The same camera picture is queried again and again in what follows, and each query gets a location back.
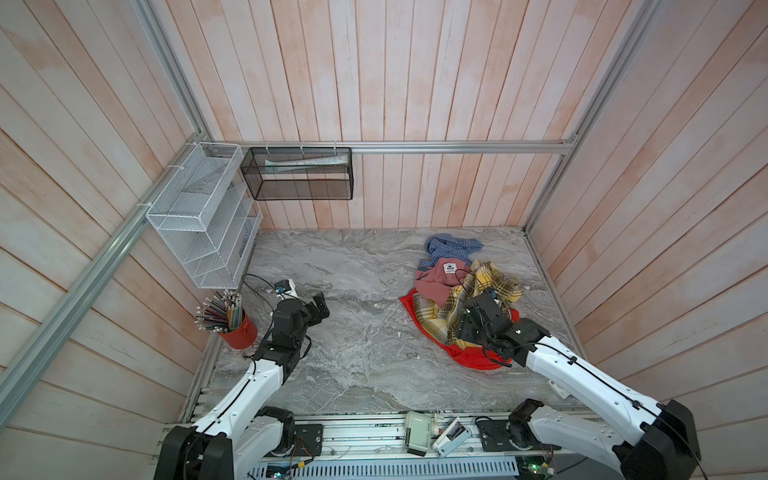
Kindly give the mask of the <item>dusty pink cloth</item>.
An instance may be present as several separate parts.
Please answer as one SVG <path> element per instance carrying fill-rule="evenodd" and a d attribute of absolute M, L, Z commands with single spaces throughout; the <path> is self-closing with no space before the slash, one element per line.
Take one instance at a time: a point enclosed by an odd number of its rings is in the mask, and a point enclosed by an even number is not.
<path fill-rule="evenodd" d="M 453 287 L 461 286 L 473 274 L 471 267 L 456 258 L 441 258 L 430 269 L 421 272 L 413 286 L 423 298 L 442 308 L 448 301 Z"/>

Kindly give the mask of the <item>red cloth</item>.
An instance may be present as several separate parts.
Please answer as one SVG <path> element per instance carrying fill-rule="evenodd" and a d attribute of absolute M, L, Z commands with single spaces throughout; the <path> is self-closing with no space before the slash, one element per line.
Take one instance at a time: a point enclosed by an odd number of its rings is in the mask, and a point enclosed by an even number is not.
<path fill-rule="evenodd" d="M 417 309 L 415 306 L 414 296 L 417 294 L 415 289 L 412 289 L 408 294 L 399 298 L 403 307 L 411 317 L 412 322 L 416 328 L 429 340 L 435 343 L 440 349 L 442 349 L 453 361 L 466 368 L 477 371 L 494 371 L 504 366 L 510 366 L 511 361 L 503 361 L 502 358 L 492 352 L 483 352 L 481 345 L 472 344 L 470 346 L 461 347 L 456 344 L 447 345 L 444 342 L 438 340 L 432 333 L 430 333 L 419 320 L 417 316 Z M 490 302 L 501 311 L 502 318 L 509 324 L 515 325 L 521 319 L 520 312 L 514 307 L 505 307 L 503 304 L 499 304 L 498 298 L 492 292 L 491 289 L 487 289 L 481 295 L 475 297 L 475 300 L 488 297 Z"/>

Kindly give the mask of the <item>yellow plaid cloth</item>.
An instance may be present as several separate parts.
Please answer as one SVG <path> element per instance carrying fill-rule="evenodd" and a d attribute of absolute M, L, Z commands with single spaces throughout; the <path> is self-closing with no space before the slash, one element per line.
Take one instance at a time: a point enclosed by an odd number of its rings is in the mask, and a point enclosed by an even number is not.
<path fill-rule="evenodd" d="M 447 345 L 471 345 L 457 338 L 457 327 L 464 302 L 491 289 L 501 304 L 514 307 L 525 293 L 525 288 L 516 277 L 506 276 L 493 262 L 481 263 L 475 260 L 469 266 L 473 274 L 469 275 L 463 285 L 452 288 L 451 295 L 442 308 L 419 293 L 414 296 L 417 316 L 422 325 Z"/>

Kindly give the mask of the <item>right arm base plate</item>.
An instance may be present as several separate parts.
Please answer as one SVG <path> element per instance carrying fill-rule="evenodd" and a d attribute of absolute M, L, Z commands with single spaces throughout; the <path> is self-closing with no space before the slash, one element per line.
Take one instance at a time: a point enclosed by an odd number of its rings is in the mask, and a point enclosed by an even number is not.
<path fill-rule="evenodd" d="M 484 452 L 498 453 L 518 450 L 511 440 L 507 420 L 478 416 L 474 419 L 474 425 L 478 430 Z"/>

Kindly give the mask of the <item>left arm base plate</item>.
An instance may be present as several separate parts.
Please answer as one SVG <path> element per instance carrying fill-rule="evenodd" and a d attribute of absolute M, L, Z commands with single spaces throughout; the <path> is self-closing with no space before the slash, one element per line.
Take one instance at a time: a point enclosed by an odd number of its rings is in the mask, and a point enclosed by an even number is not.
<path fill-rule="evenodd" d="M 288 455 L 318 457 L 322 452 L 323 433 L 324 426 L 319 423 L 290 426 L 284 432 L 281 449 Z"/>

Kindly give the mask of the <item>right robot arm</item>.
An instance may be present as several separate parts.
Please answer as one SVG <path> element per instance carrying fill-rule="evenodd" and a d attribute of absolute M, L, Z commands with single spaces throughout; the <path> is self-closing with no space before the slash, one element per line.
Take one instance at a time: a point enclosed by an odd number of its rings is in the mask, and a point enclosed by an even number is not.
<path fill-rule="evenodd" d="M 622 384 L 529 318 L 513 321 L 493 294 L 484 292 L 460 306 L 457 336 L 480 346 L 499 366 L 519 365 L 554 381 L 601 419 L 583 420 L 527 399 L 508 417 L 514 448 L 559 446 L 626 479 L 689 479 L 703 469 L 686 406 L 660 403 Z"/>

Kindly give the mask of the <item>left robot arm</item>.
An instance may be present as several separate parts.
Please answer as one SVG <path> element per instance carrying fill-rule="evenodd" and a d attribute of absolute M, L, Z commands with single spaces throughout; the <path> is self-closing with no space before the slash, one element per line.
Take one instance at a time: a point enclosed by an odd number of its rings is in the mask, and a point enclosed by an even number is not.
<path fill-rule="evenodd" d="M 284 294 L 238 383 L 193 425 L 166 435 L 154 477 L 244 479 L 263 457 L 293 454 L 294 414 L 266 403 L 309 352 L 307 330 L 329 316 L 323 293 L 310 301 Z"/>

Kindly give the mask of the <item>blue checked cloth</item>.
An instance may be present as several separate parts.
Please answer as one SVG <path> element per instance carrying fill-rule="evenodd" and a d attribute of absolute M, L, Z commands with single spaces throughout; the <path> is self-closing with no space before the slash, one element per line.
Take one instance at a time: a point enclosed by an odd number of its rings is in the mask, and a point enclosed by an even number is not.
<path fill-rule="evenodd" d="M 450 234 L 436 234 L 427 239 L 424 248 L 428 255 L 419 261 L 417 269 L 428 271 L 441 259 L 457 259 L 465 264 L 470 262 L 470 255 L 479 252 L 484 244 L 475 238 L 457 238 Z"/>

